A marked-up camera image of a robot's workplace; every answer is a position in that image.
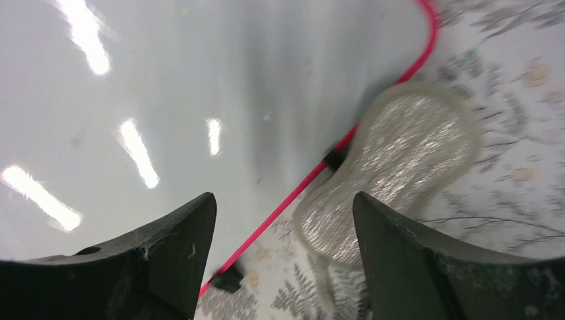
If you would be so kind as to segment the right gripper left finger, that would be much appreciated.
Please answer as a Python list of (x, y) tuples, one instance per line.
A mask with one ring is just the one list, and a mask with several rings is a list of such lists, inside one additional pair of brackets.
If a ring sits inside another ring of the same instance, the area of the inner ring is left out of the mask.
[(1, 262), (2, 319), (192, 319), (215, 229), (206, 192), (80, 250)]

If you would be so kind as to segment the red-framed whiteboard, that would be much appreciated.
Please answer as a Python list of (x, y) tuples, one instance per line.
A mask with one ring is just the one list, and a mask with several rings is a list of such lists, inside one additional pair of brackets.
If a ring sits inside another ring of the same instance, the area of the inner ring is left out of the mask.
[(1, 262), (209, 192), (204, 288), (436, 34), (431, 1), (2, 1)]

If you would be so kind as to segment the translucent silicone sponge eraser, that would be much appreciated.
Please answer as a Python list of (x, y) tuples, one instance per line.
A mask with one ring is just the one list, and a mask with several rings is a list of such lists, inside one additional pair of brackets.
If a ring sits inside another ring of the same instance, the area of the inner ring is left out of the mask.
[(479, 124), (453, 90), (408, 82), (383, 91), (362, 116), (335, 173), (296, 207), (301, 243), (329, 263), (362, 265), (352, 202), (365, 192), (411, 218), (480, 154)]

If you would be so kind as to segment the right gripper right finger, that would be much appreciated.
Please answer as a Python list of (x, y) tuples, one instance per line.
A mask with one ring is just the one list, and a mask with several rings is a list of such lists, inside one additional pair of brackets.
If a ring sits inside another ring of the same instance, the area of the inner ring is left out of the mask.
[(352, 205), (375, 319), (563, 319), (564, 259), (455, 239), (360, 192)]

